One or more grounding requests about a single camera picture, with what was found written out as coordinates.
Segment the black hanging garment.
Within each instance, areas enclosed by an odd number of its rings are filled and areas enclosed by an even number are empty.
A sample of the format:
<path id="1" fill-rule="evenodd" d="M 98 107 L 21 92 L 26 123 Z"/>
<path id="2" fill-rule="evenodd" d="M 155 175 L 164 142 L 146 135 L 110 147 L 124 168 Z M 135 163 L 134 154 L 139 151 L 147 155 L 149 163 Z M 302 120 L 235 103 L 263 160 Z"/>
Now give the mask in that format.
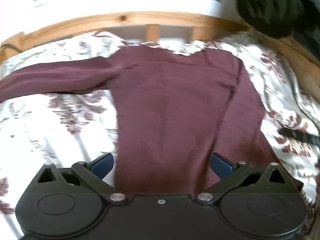
<path id="1" fill-rule="evenodd" d="M 237 0 L 239 15 L 261 33 L 319 40 L 319 0 Z"/>

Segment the pine wood bed frame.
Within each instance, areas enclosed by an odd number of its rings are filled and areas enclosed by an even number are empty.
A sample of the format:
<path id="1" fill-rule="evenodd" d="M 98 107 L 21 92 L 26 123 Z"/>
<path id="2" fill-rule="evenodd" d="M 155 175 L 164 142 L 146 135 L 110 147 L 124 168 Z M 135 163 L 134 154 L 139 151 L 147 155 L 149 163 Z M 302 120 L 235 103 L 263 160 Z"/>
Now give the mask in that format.
<path id="1" fill-rule="evenodd" d="M 123 25 L 144 25 L 146 27 L 145 39 L 151 42 L 158 42 L 161 25 L 189 26 L 192 28 L 191 40 L 201 41 L 217 38 L 219 31 L 236 33 L 250 29 L 245 23 L 187 12 L 143 11 L 87 16 L 49 25 L 28 34 L 20 32 L 8 38 L 2 43 L 1 61 L 54 40 Z M 263 41 L 285 56 L 301 87 L 309 94 L 319 98 L 319 61 L 291 37 L 276 40 L 263 36 Z"/>

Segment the white floral bedspread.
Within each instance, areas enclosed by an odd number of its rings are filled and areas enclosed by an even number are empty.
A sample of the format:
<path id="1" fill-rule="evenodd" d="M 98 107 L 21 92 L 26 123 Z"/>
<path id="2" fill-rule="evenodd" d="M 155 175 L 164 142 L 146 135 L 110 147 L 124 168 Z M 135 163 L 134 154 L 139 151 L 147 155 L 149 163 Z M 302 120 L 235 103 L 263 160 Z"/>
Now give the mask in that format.
<path id="1" fill-rule="evenodd" d="M 109 57 L 119 49 L 138 46 L 108 31 L 96 31 L 51 42 L 12 57 L 1 65 L 1 77 L 45 62 Z M 316 160 L 319 148 L 291 138 L 278 129 L 287 127 L 319 134 L 319 103 L 298 87 L 286 57 L 274 51 L 252 31 L 211 42 L 149 43 L 174 54 L 189 56 L 205 48 L 230 51 L 240 58 L 266 108 L 261 131 L 282 165 L 303 182 L 308 205 L 306 239 L 319 239 L 319 202 L 316 200 Z M 19 239 L 23 233 L 14 209 L 39 168 L 50 162 L 69 167 L 77 160 L 91 161 L 116 154 L 118 130 L 111 93 L 87 95 L 37 94 L 1 104 L 1 239 Z"/>

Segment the maroon long sleeve shirt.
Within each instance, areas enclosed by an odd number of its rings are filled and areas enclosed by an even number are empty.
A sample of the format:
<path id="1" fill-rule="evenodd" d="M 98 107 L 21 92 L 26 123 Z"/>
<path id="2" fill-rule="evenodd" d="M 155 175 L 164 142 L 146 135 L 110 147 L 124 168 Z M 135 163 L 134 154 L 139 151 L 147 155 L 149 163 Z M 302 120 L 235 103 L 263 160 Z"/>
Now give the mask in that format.
<path id="1" fill-rule="evenodd" d="M 243 62 L 205 49 L 190 56 L 148 46 L 111 57 L 35 64 L 1 81 L 1 100 L 106 89 L 118 119 L 115 185 L 125 193 L 197 193 L 217 182 L 216 152 L 267 166 L 277 161 L 260 126 L 265 107 Z"/>

